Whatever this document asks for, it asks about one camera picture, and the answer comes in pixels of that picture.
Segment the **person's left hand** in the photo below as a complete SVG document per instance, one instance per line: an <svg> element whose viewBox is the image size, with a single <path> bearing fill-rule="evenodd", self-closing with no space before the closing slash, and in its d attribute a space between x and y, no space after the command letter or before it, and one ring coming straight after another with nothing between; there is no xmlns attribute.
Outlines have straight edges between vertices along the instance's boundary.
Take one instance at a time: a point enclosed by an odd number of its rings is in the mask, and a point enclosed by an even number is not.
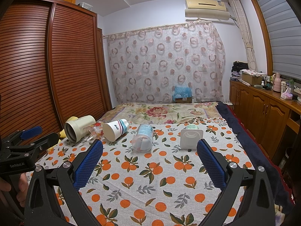
<svg viewBox="0 0 301 226"><path fill-rule="evenodd" d="M16 198L22 208L25 207L26 204L26 197L27 197L27 191L29 188L28 180L26 173L22 173L19 178L18 182L19 192L16 195ZM9 206L9 203L7 202L5 196L3 195L4 192L9 192L11 190L11 185L7 183L5 180L1 179L1 201L4 204L5 207Z"/></svg>

